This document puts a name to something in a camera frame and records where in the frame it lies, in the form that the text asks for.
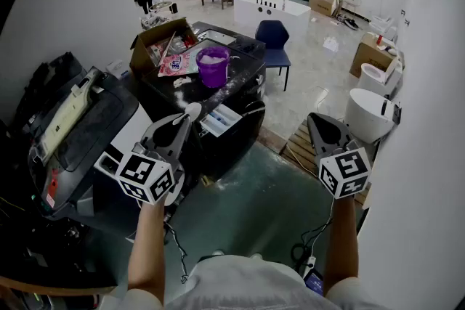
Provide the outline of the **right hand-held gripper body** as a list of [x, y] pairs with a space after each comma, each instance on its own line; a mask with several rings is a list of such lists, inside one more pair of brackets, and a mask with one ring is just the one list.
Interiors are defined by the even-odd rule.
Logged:
[[335, 199], [362, 192], [371, 175], [371, 164], [364, 147], [356, 139], [326, 149], [315, 146], [318, 180]]

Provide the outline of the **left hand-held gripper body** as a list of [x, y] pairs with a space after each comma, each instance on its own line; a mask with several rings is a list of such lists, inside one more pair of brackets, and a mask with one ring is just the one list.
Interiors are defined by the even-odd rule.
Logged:
[[116, 181], [124, 193], [140, 202], [171, 205], [179, 196], [185, 181], [185, 170], [179, 160], [149, 150], [136, 143], [124, 154], [116, 171]]

